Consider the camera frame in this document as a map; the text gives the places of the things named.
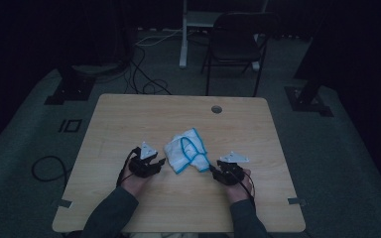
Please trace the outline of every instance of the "black chair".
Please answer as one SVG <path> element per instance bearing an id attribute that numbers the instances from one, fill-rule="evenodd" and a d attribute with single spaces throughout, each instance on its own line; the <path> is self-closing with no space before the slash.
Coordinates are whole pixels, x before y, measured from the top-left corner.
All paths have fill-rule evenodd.
<path id="1" fill-rule="evenodd" d="M 243 69 L 245 72 L 252 61 L 258 61 L 259 71 L 253 92 L 253 96 L 256 96 L 267 42 L 277 30 L 279 22 L 280 18 L 274 13 L 221 14 L 214 22 L 209 36 L 208 51 L 200 71 L 203 73 L 205 66 L 208 67 L 205 95 L 208 95 L 212 66 L 245 65 Z M 254 38 L 256 34 L 258 34 L 258 41 Z M 212 60 L 217 61 L 218 64 L 212 64 Z"/>

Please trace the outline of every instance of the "black tripod base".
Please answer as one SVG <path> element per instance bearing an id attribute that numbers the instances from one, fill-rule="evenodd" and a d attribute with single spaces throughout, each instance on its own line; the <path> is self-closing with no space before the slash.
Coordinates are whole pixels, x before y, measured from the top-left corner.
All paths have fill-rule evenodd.
<path id="1" fill-rule="evenodd" d="M 333 117 L 330 108 L 323 104 L 318 95 L 310 103 L 306 103 L 300 100 L 300 95 L 302 93 L 301 88 L 284 87 L 284 89 L 286 90 L 293 111 L 318 112 L 320 116 Z"/>
<path id="2" fill-rule="evenodd" d="M 84 78 L 78 81 L 76 85 L 62 80 L 54 95 L 48 96 L 45 105 L 63 105 L 65 101 L 87 101 L 95 78 Z"/>

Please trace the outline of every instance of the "hole in table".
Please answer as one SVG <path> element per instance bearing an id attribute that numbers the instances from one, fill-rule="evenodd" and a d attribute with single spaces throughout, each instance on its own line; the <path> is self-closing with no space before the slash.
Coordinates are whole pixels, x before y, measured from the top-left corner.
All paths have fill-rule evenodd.
<path id="1" fill-rule="evenodd" d="M 215 113 L 215 114 L 219 114 L 219 113 L 222 112 L 222 108 L 221 108 L 220 106 L 215 105 L 215 106 L 212 106 L 212 107 L 211 107 L 211 111 L 212 111 L 213 113 Z"/>

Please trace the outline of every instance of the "sleeve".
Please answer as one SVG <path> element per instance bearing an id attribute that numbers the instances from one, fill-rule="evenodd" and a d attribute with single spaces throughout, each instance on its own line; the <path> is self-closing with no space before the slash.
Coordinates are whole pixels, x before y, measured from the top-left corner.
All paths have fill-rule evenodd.
<path id="1" fill-rule="evenodd" d="M 138 200 L 116 187 L 88 217 L 81 238 L 118 237 L 138 206 Z"/>
<path id="2" fill-rule="evenodd" d="M 234 202 L 230 206 L 234 238 L 267 238 L 265 226 L 256 216 L 250 200 Z"/>

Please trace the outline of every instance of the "chair back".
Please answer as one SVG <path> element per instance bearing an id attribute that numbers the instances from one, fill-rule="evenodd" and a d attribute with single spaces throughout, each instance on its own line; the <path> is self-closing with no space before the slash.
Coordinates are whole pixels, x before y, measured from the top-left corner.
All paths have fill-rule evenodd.
<path id="1" fill-rule="evenodd" d="M 270 37 L 280 24 L 275 13 L 227 12 L 214 22 L 213 31 L 240 32 L 242 34 L 265 34 Z"/>

